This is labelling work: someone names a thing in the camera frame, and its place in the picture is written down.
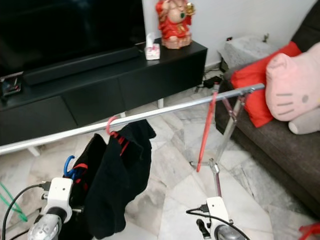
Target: white wall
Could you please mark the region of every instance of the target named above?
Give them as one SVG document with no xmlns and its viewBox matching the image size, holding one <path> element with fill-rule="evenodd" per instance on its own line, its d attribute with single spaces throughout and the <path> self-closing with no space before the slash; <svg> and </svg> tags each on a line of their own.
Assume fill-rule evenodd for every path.
<svg viewBox="0 0 320 240">
<path fill-rule="evenodd" d="M 157 37 L 158 0 L 143 0 L 145 29 Z M 193 39 L 208 48 L 206 65 L 220 61 L 217 53 L 227 37 L 270 34 L 278 47 L 288 43 L 316 0 L 190 0 L 196 14 L 192 19 Z"/>
</svg>

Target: plush toy ear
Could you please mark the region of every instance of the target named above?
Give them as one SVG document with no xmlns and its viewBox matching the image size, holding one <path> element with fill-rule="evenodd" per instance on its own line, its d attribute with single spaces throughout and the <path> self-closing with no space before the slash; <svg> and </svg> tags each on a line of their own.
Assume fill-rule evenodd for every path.
<svg viewBox="0 0 320 240">
<path fill-rule="evenodd" d="M 271 76 L 282 76 L 291 73 L 293 69 L 296 68 L 296 63 L 291 57 L 284 53 L 279 53 L 276 55 L 267 65 L 266 74 L 268 80 L 272 80 Z"/>
</svg>

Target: green cable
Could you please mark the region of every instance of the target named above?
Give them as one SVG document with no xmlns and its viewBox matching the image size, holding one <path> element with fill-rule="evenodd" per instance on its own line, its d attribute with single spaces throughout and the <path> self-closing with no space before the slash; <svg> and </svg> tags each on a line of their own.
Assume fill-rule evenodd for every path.
<svg viewBox="0 0 320 240">
<path fill-rule="evenodd" d="M 11 195 L 11 193 L 9 192 L 9 190 L 6 188 L 6 186 L 0 182 L 0 186 L 3 188 L 3 190 L 6 192 L 6 194 L 10 197 L 11 201 L 14 200 L 14 197 Z M 0 193 L 0 199 L 9 207 L 10 206 L 10 202 L 8 202 L 5 197 Z M 18 213 L 19 218 L 24 221 L 27 222 L 28 218 L 27 216 L 23 213 L 23 211 L 21 210 L 20 206 L 17 203 L 14 203 L 15 208 L 12 208 L 13 211 Z"/>
</svg>

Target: tile floor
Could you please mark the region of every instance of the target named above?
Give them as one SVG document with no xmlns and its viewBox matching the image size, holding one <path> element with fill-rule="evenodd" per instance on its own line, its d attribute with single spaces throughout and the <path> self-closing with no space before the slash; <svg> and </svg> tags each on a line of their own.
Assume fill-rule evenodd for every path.
<svg viewBox="0 0 320 240">
<path fill-rule="evenodd" d="M 209 96 L 211 90 L 194 89 L 165 98 L 165 106 Z M 133 115 L 154 110 L 150 103 L 127 112 Z M 201 240 L 196 226 L 198 217 L 187 215 L 214 197 L 214 178 L 209 167 L 199 173 L 189 165 L 199 154 L 207 106 L 167 113 L 149 119 L 157 133 L 152 139 L 152 165 L 147 189 L 126 208 L 127 226 L 123 232 L 105 240 Z M 106 142 L 108 136 L 99 131 Z M 0 181 L 17 194 L 24 187 L 60 177 L 69 155 L 79 156 L 93 133 L 70 137 L 41 147 L 41 156 L 33 157 L 27 150 L 0 156 Z M 222 135 L 210 129 L 204 161 L 215 153 Z M 308 210 L 289 194 L 241 146 L 229 142 L 221 161 L 221 187 L 229 216 L 252 240 L 296 240 L 298 228 L 316 221 Z M 41 190 L 33 189 L 19 201 L 28 214 L 43 206 Z M 5 211 L 0 203 L 0 224 Z M 16 215 L 10 223 L 18 220 Z M 25 223 L 8 233 L 13 236 L 26 229 Z"/>
</svg>

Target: hanger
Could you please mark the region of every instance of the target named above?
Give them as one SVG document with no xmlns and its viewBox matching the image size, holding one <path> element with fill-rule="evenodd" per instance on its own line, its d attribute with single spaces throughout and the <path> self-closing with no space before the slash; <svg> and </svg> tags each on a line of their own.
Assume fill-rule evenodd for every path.
<svg viewBox="0 0 320 240">
<path fill-rule="evenodd" d="M 72 159 L 74 159 L 75 156 L 71 155 L 67 158 L 67 160 L 64 163 L 64 167 L 63 167 L 63 175 L 68 178 L 68 179 L 72 179 L 73 181 L 75 181 L 76 183 L 79 182 L 78 180 L 81 178 L 81 176 L 83 175 L 84 171 L 83 170 L 79 170 L 79 167 L 82 167 L 84 169 L 88 169 L 88 165 L 86 164 L 78 164 L 76 166 L 73 166 L 73 168 L 68 171 L 68 166 L 69 163 Z"/>
<path fill-rule="evenodd" d="M 110 137 L 114 137 L 115 139 L 118 140 L 118 143 L 120 145 L 123 145 L 123 143 L 126 141 L 126 143 L 124 144 L 124 146 L 122 147 L 122 150 L 121 150 L 121 153 L 120 153 L 120 156 L 124 153 L 124 151 L 126 150 L 126 148 L 128 147 L 129 145 L 129 141 L 126 140 L 126 138 L 124 136 L 120 136 L 119 137 L 119 133 L 117 133 L 116 131 L 112 131 L 110 132 L 110 124 L 113 120 L 117 119 L 116 116 L 112 116 L 110 117 L 110 119 L 108 120 L 107 124 L 106 124 L 106 133 L 110 136 Z"/>
</svg>

